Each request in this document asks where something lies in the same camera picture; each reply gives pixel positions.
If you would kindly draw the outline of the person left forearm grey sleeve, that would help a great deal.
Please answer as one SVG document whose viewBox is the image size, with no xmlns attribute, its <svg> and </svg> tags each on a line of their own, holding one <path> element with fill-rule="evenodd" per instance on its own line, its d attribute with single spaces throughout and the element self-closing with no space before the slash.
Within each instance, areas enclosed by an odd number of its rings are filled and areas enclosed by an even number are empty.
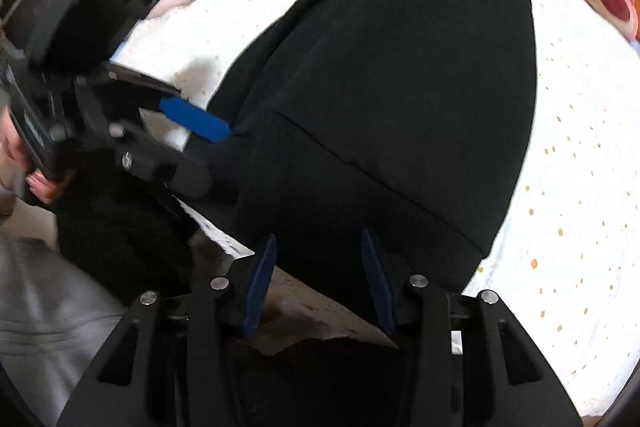
<svg viewBox="0 0 640 427">
<path fill-rule="evenodd" d="M 1 366 L 42 425 L 55 425 L 82 375 L 131 303 L 114 273 L 114 218 L 58 216 L 58 248 L 1 233 Z"/>
</svg>

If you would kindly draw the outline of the person left hand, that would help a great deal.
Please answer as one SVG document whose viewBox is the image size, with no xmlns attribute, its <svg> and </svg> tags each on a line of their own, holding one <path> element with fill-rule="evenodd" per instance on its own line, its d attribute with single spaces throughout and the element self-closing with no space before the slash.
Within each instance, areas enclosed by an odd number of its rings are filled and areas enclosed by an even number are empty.
<svg viewBox="0 0 640 427">
<path fill-rule="evenodd" d="M 9 107 L 1 112 L 1 185 L 7 190 L 13 190 L 15 181 L 24 176 L 27 190 L 43 204 L 50 205 L 59 198 L 70 181 L 74 172 L 66 173 L 63 181 L 49 180 L 39 169 L 32 165 L 28 150 L 14 127 L 9 113 Z"/>
</svg>

